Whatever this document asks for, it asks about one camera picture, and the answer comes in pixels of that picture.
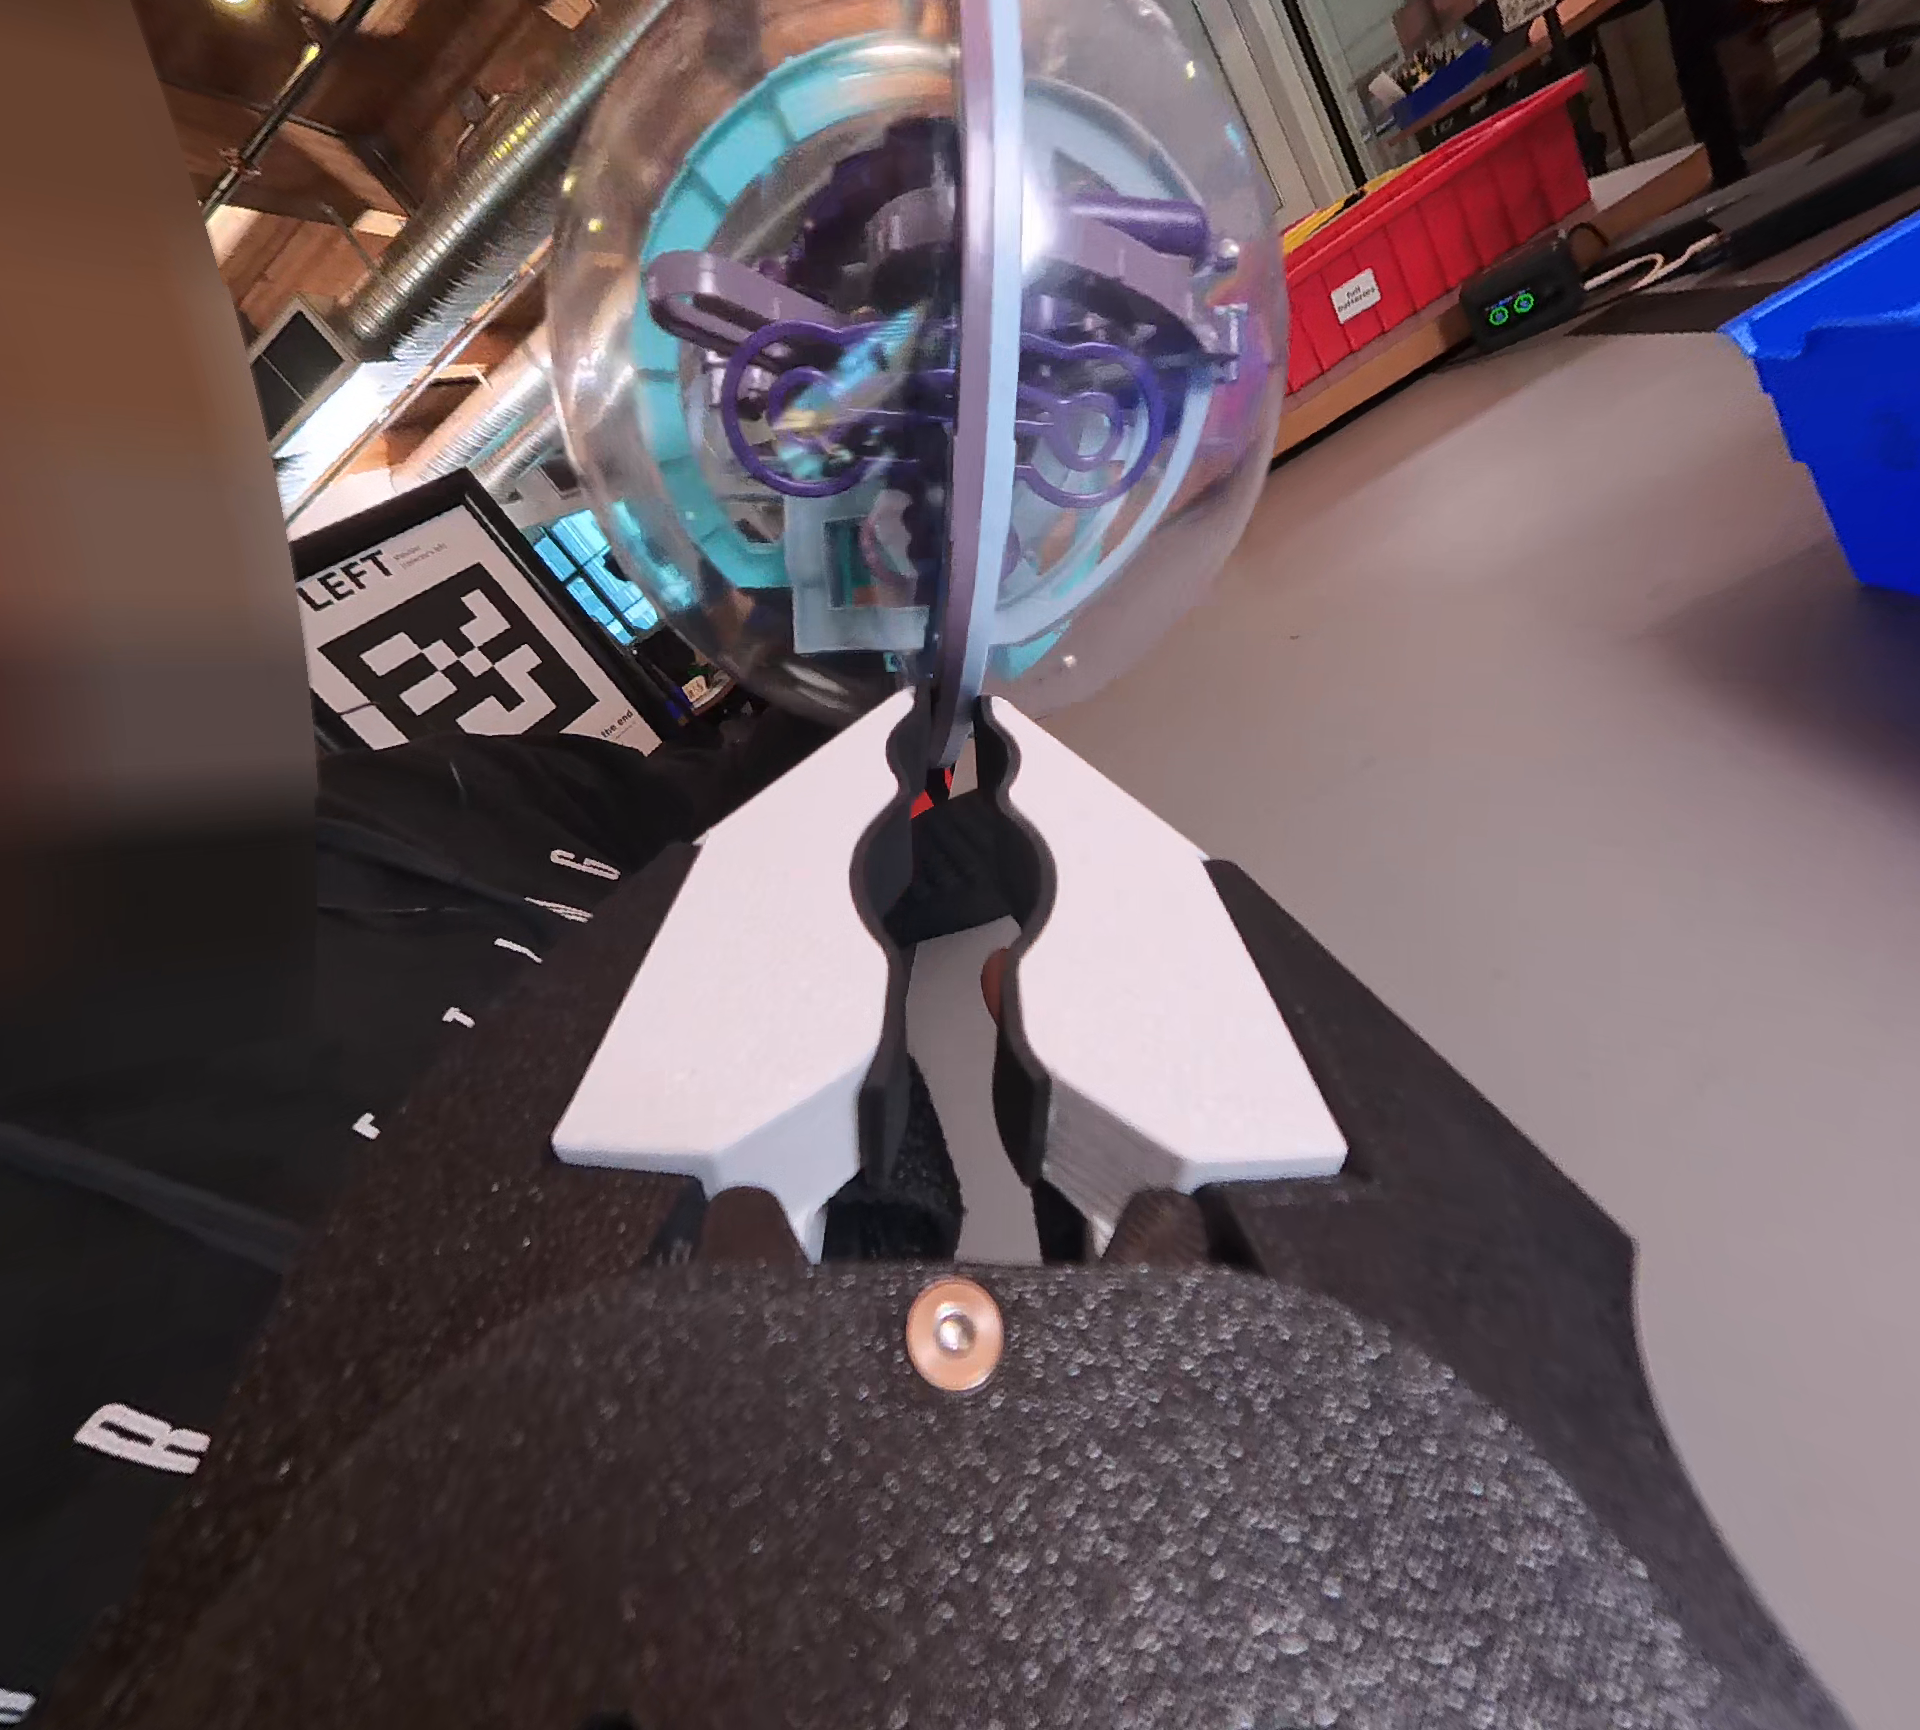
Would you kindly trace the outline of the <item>small black device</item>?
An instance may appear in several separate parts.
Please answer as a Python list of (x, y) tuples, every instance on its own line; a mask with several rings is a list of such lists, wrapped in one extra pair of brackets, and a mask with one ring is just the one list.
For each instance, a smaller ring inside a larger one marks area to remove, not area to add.
[(1457, 291), (1466, 341), (1482, 355), (1571, 321), (1586, 303), (1586, 274), (1566, 232), (1504, 254)]

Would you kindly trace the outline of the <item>blue plastic bin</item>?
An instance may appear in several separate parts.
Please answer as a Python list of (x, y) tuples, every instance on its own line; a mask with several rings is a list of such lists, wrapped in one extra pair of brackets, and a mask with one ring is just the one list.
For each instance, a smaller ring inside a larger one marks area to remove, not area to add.
[(1722, 324), (1853, 578), (1917, 594), (1917, 217)]

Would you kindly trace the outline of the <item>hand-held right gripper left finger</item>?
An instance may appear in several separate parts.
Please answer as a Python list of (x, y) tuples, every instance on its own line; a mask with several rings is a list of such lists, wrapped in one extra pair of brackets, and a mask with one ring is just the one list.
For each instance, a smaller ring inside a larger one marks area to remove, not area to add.
[(924, 701), (898, 691), (705, 833), (552, 1131), (568, 1165), (760, 1189), (819, 1259), (828, 1206), (889, 1175), (908, 1119)]

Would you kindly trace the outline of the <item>red plastic bin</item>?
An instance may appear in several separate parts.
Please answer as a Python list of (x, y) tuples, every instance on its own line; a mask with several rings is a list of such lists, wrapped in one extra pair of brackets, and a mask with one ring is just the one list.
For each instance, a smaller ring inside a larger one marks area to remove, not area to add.
[(1586, 89), (1557, 79), (1285, 237), (1289, 395), (1590, 204)]

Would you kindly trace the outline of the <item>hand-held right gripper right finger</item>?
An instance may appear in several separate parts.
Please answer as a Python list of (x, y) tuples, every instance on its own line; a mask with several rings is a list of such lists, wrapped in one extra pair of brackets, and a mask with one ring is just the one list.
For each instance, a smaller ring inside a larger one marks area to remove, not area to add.
[(1018, 937), (992, 1112), (1044, 1255), (1103, 1255), (1142, 1196), (1321, 1183), (1349, 1144), (1211, 859), (1005, 697), (984, 796)]

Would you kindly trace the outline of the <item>black white marker board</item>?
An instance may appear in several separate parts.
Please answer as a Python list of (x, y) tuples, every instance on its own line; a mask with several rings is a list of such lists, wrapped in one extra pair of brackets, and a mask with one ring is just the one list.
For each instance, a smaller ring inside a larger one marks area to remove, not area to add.
[(465, 472), (316, 528), (290, 556), (326, 753), (575, 737), (647, 755), (683, 725)]

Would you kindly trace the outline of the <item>clear maze ball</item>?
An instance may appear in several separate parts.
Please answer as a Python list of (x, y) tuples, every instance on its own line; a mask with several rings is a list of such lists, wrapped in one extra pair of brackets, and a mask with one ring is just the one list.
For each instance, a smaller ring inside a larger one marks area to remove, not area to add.
[(562, 436), (708, 662), (1031, 716), (1212, 591), (1277, 448), (1277, 195), (1153, 0), (672, 0), (580, 135)]

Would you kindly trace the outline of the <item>person's black printed jacket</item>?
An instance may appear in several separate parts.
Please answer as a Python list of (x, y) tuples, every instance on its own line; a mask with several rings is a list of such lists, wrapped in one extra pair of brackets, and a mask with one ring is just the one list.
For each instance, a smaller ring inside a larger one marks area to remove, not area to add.
[(4, 1069), (4, 1690), (47, 1690), (207, 1453), (289, 1267), (420, 1077), (662, 852), (828, 731), (647, 755), (474, 738), (318, 764), (312, 1009), (203, 1062)]

